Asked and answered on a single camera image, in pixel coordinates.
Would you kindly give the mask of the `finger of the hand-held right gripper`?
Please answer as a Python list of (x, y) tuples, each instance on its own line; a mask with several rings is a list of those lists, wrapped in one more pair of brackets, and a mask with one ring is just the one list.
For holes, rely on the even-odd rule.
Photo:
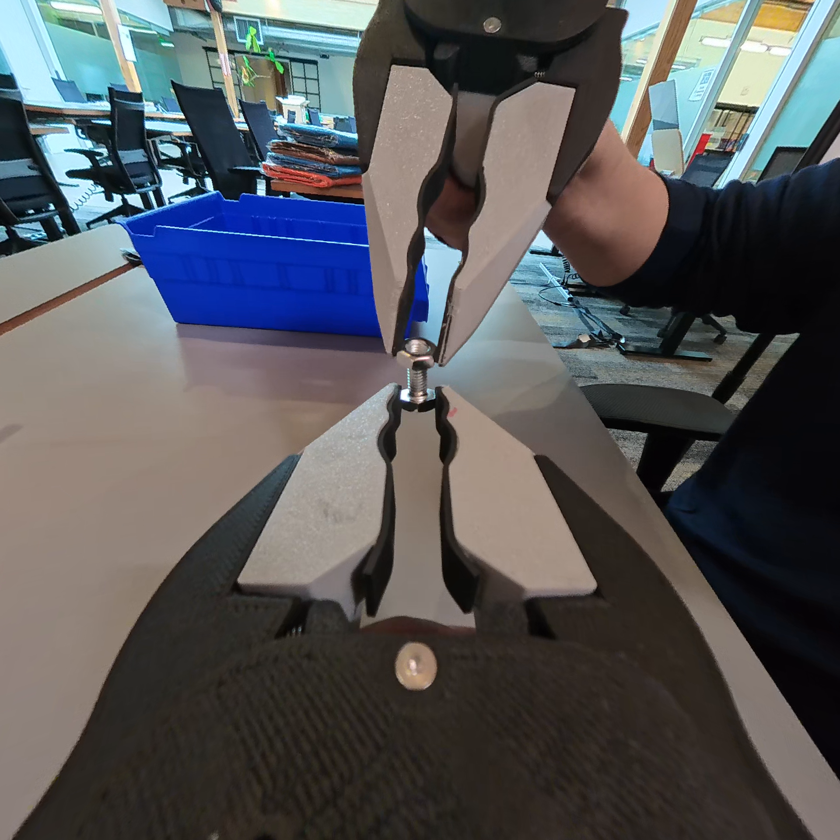
[(374, 304), (392, 356), (410, 322), (427, 212), (454, 149), (455, 112), (454, 97), (429, 69), (391, 68), (362, 186)]
[(550, 210), (548, 190), (575, 90), (537, 81), (496, 104), (482, 161), (483, 202), (448, 294), (438, 364), (477, 330)]

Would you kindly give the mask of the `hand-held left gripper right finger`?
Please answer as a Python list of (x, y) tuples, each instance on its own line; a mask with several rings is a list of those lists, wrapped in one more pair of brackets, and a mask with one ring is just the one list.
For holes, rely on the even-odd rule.
[(442, 571), (458, 608), (593, 594), (541, 460), (448, 386), (436, 390), (435, 414)]

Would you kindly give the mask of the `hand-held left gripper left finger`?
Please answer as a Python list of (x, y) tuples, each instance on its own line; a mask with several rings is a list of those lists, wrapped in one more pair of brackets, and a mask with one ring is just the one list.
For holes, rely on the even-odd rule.
[(335, 602), (350, 622), (361, 603), (375, 614), (393, 566), (399, 392), (382, 388), (302, 450), (239, 574), (243, 592)]

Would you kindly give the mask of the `blue plastic bin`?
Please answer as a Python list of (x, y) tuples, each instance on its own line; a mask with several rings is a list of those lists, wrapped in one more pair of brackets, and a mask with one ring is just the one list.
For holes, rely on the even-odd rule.
[(382, 337), (362, 205), (212, 192), (121, 225), (176, 323)]

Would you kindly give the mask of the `short steel hex bolt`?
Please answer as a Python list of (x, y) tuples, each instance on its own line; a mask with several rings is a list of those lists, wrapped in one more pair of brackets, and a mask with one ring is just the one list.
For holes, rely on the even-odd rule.
[(404, 411), (424, 413), (434, 408), (436, 392), (428, 388), (427, 367), (410, 367), (406, 370), (406, 387), (400, 391), (400, 404)]

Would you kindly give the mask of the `person's right forearm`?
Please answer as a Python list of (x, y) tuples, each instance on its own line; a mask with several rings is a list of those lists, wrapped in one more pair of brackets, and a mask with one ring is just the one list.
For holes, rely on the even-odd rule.
[(838, 160), (722, 190), (665, 183), (663, 233), (613, 297), (733, 316), (748, 332), (838, 332)]

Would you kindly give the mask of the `person's right hand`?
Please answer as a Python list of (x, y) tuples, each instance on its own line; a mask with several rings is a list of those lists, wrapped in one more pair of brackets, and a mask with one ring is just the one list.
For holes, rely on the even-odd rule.
[(637, 272), (653, 254), (668, 212), (664, 181), (637, 162), (607, 120), (542, 230), (584, 281), (611, 287)]

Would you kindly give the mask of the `stack of folded cloths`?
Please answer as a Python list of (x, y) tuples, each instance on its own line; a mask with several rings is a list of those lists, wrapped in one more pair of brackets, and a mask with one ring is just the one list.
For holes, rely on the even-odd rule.
[(265, 176), (318, 187), (361, 184), (356, 133), (286, 122), (278, 134), (260, 165)]

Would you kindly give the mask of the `black office chair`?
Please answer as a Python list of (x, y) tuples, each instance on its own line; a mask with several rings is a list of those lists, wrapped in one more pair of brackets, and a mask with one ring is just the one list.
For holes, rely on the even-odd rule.
[(87, 228), (165, 206), (161, 175), (147, 139), (142, 93), (109, 87), (108, 97), (110, 128), (104, 150), (73, 150), (87, 158), (89, 167), (66, 172), (71, 179), (99, 186), (108, 202), (116, 196), (120, 200), (114, 209), (87, 222)]
[(237, 201), (243, 194), (257, 194), (259, 170), (225, 95), (215, 88), (190, 87), (175, 80), (171, 87), (214, 190), (230, 201)]
[(692, 158), (680, 180), (695, 186), (716, 187), (732, 157), (732, 152), (705, 150)]
[(248, 125), (251, 139), (261, 162), (267, 161), (270, 145), (280, 140), (276, 125), (264, 101), (238, 100), (238, 105)]
[(1, 256), (37, 246), (17, 229), (40, 225), (49, 242), (78, 235), (80, 227), (32, 134), (22, 93), (1, 90), (1, 225), (6, 238)]

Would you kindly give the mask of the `grey padded office chair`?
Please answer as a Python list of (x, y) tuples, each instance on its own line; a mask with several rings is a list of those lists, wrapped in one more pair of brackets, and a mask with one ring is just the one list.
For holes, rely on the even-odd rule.
[(658, 497), (696, 441), (716, 443), (728, 431), (735, 415), (727, 402), (774, 338), (758, 335), (711, 395), (634, 384), (593, 384), (581, 390), (607, 428), (646, 434), (637, 476)]

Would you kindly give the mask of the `white standing card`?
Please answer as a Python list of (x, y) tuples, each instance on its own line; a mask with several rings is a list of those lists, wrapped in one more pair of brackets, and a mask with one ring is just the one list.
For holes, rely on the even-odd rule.
[(679, 129), (676, 81), (667, 79), (648, 89), (653, 164), (657, 172), (681, 177), (685, 171), (683, 138)]

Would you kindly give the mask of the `green hanging decoration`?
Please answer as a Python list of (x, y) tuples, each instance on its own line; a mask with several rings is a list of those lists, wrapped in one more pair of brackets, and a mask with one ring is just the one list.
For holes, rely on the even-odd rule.
[[(278, 74), (283, 76), (285, 74), (285, 69), (280, 58), (275, 54), (273, 49), (263, 51), (259, 42), (258, 34), (257, 28), (249, 24), (245, 37), (246, 52), (249, 55), (262, 56), (263, 59), (270, 62)], [(256, 71), (252, 67), (249, 58), (242, 56), (242, 60), (243, 69), (240, 73), (240, 80), (244, 86), (252, 88), (255, 86), (255, 79), (257, 78)]]

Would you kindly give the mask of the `wooden post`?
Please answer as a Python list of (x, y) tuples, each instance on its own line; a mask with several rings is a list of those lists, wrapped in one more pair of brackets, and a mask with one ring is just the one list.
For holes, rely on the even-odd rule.
[(668, 1), (665, 6), (622, 129), (622, 139), (634, 159), (652, 120), (648, 90), (667, 80), (696, 5), (696, 1)]

